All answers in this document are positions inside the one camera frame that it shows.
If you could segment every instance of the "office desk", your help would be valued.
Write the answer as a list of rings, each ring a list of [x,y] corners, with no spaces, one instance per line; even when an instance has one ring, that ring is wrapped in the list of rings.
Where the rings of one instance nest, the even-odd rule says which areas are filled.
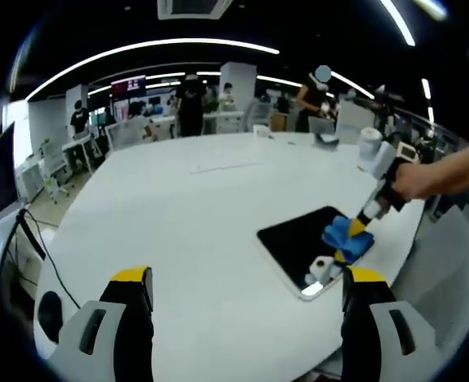
[[[87,135],[87,136],[85,136],[81,139],[77,139],[77,140],[68,142],[68,143],[66,143],[65,145],[62,146],[62,152],[64,153],[67,150],[71,150],[72,148],[77,147],[78,145],[81,145],[82,146],[82,151],[84,152],[85,161],[86,161],[86,164],[88,166],[89,173],[91,175],[92,175],[91,159],[88,156],[88,153],[85,149],[85,145],[86,145],[86,143],[91,142],[93,139],[94,138],[93,138],[92,134],[89,134],[89,135]]]
[[[57,230],[49,251],[81,305],[117,271],[153,268],[154,380],[288,382],[341,344],[341,280],[310,302],[296,298],[256,233],[325,205],[354,216],[376,181],[357,168],[356,146],[332,153],[313,147],[312,134],[273,137],[207,135],[115,152]],[[413,201],[374,221],[376,243],[360,265],[392,283],[423,207]],[[64,320],[75,313],[48,261],[38,285],[36,308],[54,290]],[[37,321],[34,337],[47,357]]]

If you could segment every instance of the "blue sponge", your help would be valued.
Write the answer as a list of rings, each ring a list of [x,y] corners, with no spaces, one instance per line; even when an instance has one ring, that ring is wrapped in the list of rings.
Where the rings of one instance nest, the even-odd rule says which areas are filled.
[[[321,239],[331,247],[342,251],[348,264],[354,263],[373,242],[373,235],[361,232],[348,237],[347,233],[351,225],[351,219],[344,216],[336,216],[333,223],[324,229]]]

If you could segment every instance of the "air vent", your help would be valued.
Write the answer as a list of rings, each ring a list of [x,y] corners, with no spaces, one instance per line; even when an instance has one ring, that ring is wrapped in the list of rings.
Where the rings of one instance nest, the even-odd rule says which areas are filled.
[[[158,18],[207,18],[218,20],[233,0],[158,0]]]

